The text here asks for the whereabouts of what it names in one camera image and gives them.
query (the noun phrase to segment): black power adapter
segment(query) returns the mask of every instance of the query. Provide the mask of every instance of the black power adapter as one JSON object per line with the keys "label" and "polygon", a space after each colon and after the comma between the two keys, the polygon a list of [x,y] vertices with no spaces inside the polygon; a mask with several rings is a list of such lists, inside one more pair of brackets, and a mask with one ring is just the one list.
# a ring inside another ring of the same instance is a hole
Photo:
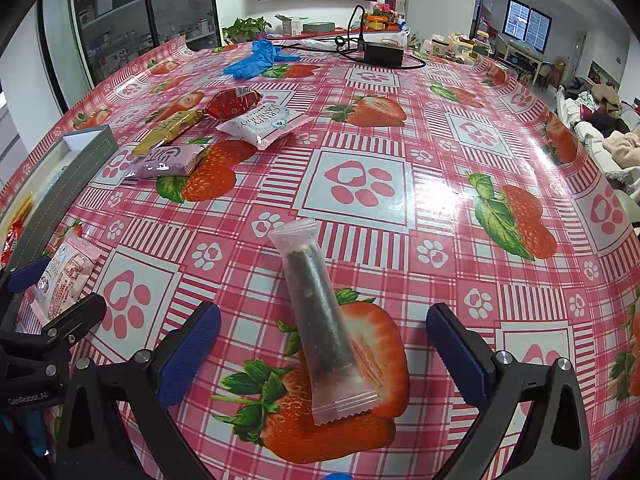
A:
{"label": "black power adapter", "polygon": [[364,48],[364,63],[397,68],[402,66],[404,49],[391,43],[367,41]]}

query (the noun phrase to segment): potted plant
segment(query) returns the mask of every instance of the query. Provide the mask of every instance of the potted plant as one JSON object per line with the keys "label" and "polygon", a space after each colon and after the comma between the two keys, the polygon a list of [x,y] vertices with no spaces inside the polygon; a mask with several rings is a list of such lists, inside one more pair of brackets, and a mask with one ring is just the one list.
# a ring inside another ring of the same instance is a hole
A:
{"label": "potted plant", "polygon": [[271,27],[271,23],[267,22],[264,17],[257,20],[237,18],[231,27],[222,29],[222,37],[228,44],[262,40],[267,37],[267,33],[264,31],[266,27]]}

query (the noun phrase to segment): gray box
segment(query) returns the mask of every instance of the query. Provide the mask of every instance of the gray box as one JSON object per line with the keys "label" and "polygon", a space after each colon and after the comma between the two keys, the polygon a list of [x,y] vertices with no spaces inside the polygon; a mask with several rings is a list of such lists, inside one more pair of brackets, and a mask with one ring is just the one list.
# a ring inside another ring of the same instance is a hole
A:
{"label": "gray box", "polygon": [[[35,201],[46,191],[27,216],[27,223],[9,259],[7,270],[21,269],[42,256],[76,197],[117,149],[118,143],[110,127],[100,126],[65,134],[47,150],[20,186],[0,222],[0,232],[6,232],[24,197],[31,193]],[[47,190],[47,178],[60,171],[60,176]],[[21,301],[22,294],[16,294],[0,329],[14,329],[15,315]]]}

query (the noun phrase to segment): yellow snack wrapper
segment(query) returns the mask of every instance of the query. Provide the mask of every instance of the yellow snack wrapper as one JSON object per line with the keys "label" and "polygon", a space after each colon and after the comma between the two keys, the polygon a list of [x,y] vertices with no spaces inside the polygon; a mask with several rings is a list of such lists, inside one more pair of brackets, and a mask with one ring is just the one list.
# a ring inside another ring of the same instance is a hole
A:
{"label": "yellow snack wrapper", "polygon": [[131,155],[147,156],[149,152],[174,140],[185,130],[191,128],[204,115],[200,110],[191,110],[190,112],[176,112],[167,120],[162,121],[158,126],[146,134],[133,151]]}

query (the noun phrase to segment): clothing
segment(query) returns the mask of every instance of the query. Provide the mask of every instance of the clothing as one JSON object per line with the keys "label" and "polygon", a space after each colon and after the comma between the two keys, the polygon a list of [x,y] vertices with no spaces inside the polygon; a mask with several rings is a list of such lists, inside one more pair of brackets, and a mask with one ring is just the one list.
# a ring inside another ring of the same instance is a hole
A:
{"label": "clothing", "polygon": [[607,107],[607,113],[620,113],[620,97],[613,86],[594,85],[591,89],[591,95],[593,95],[597,103],[602,103]]}
{"label": "clothing", "polygon": [[252,54],[237,63],[227,66],[225,74],[232,74],[234,79],[251,79],[271,68],[276,61],[297,61],[300,56],[281,56],[282,47],[275,46],[269,40],[254,41]]}
{"label": "clothing", "polygon": [[635,133],[613,132],[602,145],[623,170],[640,166],[640,137]]}
{"label": "clothing", "polygon": [[627,134],[629,133],[629,127],[622,119],[616,119],[610,114],[602,113],[598,111],[591,116],[588,120],[598,130],[602,136],[606,139],[615,130]]}

